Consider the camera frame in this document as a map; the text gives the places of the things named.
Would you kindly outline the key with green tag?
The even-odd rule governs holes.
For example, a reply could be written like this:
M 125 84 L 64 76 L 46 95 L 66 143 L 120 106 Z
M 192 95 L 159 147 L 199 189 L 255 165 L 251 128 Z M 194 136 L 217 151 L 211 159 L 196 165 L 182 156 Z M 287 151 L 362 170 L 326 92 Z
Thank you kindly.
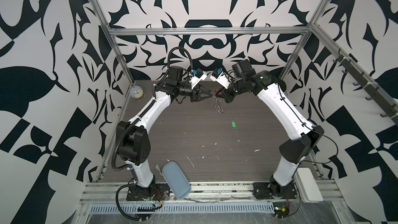
M 231 121 L 231 125 L 232 125 L 232 128 L 233 128 L 233 129 L 236 129 L 236 128 L 237 128 L 236 123 L 235 123 L 234 120 Z

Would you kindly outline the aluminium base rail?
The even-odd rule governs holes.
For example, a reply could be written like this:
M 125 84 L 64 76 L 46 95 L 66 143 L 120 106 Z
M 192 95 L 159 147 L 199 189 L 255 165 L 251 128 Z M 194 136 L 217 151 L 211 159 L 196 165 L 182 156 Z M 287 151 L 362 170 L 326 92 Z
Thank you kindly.
M 191 192 L 182 202 L 256 201 L 253 181 L 194 181 Z M 324 201 L 343 201 L 344 197 L 334 180 L 316 181 Z M 125 182 L 88 183 L 80 203 L 111 203 L 116 191 Z

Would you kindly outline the white box on rail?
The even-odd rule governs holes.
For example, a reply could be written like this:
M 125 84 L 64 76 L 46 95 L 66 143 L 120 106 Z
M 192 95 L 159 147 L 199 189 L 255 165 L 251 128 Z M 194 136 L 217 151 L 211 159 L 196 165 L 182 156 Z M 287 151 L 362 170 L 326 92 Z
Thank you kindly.
M 309 168 L 298 168 L 294 174 L 294 179 L 304 203 L 323 201 L 323 196 Z

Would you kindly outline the red handled keyring tool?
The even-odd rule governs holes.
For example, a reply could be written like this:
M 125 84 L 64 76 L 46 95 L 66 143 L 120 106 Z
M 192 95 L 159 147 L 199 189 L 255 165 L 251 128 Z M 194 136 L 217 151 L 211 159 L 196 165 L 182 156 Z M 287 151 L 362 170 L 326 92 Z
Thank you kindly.
M 218 93 L 218 90 L 215 89 L 215 90 L 214 90 L 214 96 L 213 96 L 213 102 L 214 102 L 214 104 L 215 104 L 215 109 L 216 109 L 216 111 L 217 111 L 218 113 L 223 114 L 223 113 L 224 113 L 224 108 L 223 108 L 223 106 L 222 106 L 222 100 L 223 100 L 223 98 L 217 97 L 217 93 Z

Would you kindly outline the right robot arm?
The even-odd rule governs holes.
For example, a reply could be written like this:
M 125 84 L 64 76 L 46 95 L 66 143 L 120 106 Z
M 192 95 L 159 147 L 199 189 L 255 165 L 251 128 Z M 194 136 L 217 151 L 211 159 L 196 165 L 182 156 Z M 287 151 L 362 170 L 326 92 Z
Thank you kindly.
M 270 180 L 271 194 L 275 196 L 291 184 L 300 163 L 319 142 L 324 130 L 293 106 L 283 93 L 281 81 L 269 71 L 256 72 L 248 60 L 238 62 L 232 68 L 234 78 L 220 68 L 212 72 L 211 80 L 222 86 L 216 96 L 231 103 L 237 95 L 253 93 L 268 106 L 288 135 L 289 140 L 279 147 L 281 159 Z

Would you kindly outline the blue grey glasses case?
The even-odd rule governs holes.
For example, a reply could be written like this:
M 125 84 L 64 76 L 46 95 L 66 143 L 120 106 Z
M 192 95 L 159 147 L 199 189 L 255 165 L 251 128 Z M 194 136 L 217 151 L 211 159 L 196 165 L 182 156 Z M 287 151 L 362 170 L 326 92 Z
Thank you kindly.
M 157 164 L 155 169 L 167 182 L 177 199 L 184 199 L 191 192 L 191 185 L 176 162 L 169 161 L 162 169 Z

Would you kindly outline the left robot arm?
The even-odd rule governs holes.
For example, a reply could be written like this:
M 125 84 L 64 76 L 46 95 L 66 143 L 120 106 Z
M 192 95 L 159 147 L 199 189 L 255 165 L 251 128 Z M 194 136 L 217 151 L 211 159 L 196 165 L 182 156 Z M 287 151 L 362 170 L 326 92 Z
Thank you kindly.
M 148 157 L 151 151 L 149 132 L 162 112 L 177 101 L 178 96 L 199 102 L 212 97 L 209 89 L 201 82 L 207 77 L 202 69 L 185 71 L 171 66 L 166 75 L 152 88 L 152 98 L 137 115 L 117 125 L 116 143 L 111 166 L 114 171 L 132 171 L 138 187 L 152 188 L 155 182 L 150 170 Z

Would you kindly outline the wall coat hook rack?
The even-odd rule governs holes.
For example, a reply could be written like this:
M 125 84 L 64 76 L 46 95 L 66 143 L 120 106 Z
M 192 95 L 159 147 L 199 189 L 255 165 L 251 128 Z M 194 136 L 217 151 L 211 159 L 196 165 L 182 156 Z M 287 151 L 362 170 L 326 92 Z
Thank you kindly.
M 338 56 L 333 61 L 343 67 L 342 73 L 350 75 L 354 79 L 353 86 L 364 90 L 368 96 L 367 101 L 374 101 L 382 110 L 381 118 L 389 118 L 398 125 L 398 103 L 393 97 L 373 79 L 355 60 L 345 54 L 341 48 Z

